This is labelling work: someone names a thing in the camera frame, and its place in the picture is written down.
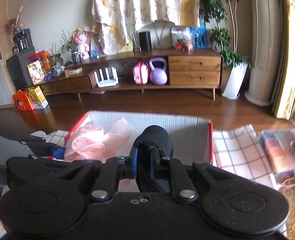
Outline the orange gift bag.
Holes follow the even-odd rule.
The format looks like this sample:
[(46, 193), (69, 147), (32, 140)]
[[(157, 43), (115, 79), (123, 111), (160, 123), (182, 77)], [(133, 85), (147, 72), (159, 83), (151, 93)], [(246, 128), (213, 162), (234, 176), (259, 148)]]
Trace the orange gift bag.
[(12, 98), (18, 111), (33, 111), (35, 109), (26, 91), (19, 89)]

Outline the yellow carton box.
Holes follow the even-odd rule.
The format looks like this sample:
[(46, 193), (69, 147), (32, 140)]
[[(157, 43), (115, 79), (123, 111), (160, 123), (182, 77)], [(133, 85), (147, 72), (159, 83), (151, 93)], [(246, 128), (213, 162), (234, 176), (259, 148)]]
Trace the yellow carton box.
[(48, 106), (48, 102), (39, 86), (29, 88), (28, 96), (34, 109), (45, 109)]

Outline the black mini fridge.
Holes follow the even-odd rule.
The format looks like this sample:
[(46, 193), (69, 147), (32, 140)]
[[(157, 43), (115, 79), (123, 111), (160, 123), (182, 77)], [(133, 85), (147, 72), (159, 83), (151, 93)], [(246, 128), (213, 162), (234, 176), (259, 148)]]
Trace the black mini fridge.
[(7, 59), (6, 64), (16, 90), (24, 90), (33, 85), (28, 71), (28, 64), (31, 63), (29, 57), (34, 54), (35, 49), (31, 47)]

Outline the cartoon snack box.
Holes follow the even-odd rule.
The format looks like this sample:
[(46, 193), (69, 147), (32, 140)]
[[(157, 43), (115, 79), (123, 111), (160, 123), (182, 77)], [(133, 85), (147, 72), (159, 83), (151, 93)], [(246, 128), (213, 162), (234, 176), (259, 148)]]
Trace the cartoon snack box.
[(27, 68), (30, 74), (31, 81), (34, 85), (44, 80), (44, 72), (42, 64), (39, 60), (28, 64)]

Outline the black white checkered tablecloth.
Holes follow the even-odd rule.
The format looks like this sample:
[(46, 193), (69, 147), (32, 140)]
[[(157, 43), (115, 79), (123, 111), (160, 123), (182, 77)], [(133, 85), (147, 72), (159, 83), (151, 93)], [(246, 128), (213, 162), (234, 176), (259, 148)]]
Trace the black white checkered tablecloth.
[(259, 184), (280, 189), (252, 125), (213, 131), (212, 165)]

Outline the white wifi router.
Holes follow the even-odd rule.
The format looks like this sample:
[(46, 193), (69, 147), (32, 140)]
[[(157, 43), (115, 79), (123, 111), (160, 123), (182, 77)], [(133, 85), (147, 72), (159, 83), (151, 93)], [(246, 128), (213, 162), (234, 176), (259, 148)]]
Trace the white wifi router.
[(103, 69), (96, 70), (94, 71), (94, 77), (99, 88), (114, 87), (119, 83), (115, 67), (105, 68), (105, 74), (103, 74)]

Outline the pink small bag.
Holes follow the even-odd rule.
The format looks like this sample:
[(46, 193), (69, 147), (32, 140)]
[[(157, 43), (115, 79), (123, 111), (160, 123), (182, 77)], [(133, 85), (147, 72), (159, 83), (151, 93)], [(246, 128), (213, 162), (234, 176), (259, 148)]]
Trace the pink small bag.
[(150, 69), (146, 63), (144, 63), (143, 61), (139, 61), (133, 67), (132, 72), (133, 72), (134, 83), (138, 85), (145, 85), (148, 83), (148, 79), (150, 76)]

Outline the wooden tv cabinet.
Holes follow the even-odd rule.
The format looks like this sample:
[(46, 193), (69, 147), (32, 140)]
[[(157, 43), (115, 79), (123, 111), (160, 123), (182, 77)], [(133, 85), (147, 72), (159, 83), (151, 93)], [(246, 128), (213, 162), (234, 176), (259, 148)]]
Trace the wooden tv cabinet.
[(44, 95), (108, 90), (210, 89), (222, 84), (223, 56), (212, 49), (154, 49), (89, 59), (38, 84)]

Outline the black coffee machine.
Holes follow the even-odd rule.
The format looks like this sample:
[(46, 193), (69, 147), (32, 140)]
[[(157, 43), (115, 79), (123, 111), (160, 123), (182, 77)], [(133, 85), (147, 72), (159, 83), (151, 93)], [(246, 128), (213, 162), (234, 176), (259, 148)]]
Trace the black coffee machine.
[(12, 53), (17, 54), (21, 51), (33, 48), (30, 29), (24, 29), (13, 36)]

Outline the black cylinder speaker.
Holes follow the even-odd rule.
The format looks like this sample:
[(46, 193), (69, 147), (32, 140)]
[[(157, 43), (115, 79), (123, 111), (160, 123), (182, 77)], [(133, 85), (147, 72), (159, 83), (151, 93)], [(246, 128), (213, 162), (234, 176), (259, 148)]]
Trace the black cylinder speaker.
[(139, 33), (139, 43), (141, 51), (152, 50), (151, 33), (149, 31), (142, 31)]

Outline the clear plastic organizer case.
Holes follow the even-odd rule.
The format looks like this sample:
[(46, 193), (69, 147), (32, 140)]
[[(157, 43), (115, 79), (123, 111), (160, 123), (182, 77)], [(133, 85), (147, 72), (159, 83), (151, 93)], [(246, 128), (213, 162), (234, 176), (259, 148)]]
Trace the clear plastic organizer case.
[(279, 184), (295, 184), (295, 128), (263, 130), (259, 142), (276, 181)]

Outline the blue plastic bag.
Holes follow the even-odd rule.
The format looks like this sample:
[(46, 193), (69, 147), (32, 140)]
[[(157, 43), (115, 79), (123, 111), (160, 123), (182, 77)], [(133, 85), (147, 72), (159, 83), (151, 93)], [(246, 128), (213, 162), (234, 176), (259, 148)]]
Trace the blue plastic bag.
[(205, 49), (208, 47), (207, 29), (205, 23), (201, 23), (200, 27), (190, 27), (193, 46), (195, 49)]

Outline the pink plush doll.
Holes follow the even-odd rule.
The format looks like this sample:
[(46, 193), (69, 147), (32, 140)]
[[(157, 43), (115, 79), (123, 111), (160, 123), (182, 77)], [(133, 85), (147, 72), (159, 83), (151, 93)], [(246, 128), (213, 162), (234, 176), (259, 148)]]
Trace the pink plush doll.
[(76, 43), (76, 49), (82, 60), (89, 59), (90, 46), (87, 43), (88, 31), (81, 27), (77, 27), (72, 35), (72, 39)]

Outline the floral sheet over television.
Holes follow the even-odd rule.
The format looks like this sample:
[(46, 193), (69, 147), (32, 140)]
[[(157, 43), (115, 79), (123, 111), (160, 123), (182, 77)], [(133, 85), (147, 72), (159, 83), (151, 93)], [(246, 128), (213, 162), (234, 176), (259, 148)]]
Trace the floral sheet over television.
[(200, 0), (93, 0), (93, 30), (103, 52), (115, 55), (132, 34), (155, 21), (176, 26), (198, 25)]

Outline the tall green potted plant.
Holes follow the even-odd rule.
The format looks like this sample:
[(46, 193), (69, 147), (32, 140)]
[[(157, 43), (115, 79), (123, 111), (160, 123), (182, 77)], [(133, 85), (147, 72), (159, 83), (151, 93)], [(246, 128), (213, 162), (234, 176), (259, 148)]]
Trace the tall green potted plant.
[(236, 100), (250, 67), (248, 56), (237, 51), (237, 5), (241, 0), (200, 0), (199, 15), (205, 23), (215, 22), (210, 30), (210, 45), (223, 56), (222, 67), (230, 70), (227, 81), (220, 87), (220, 94)]

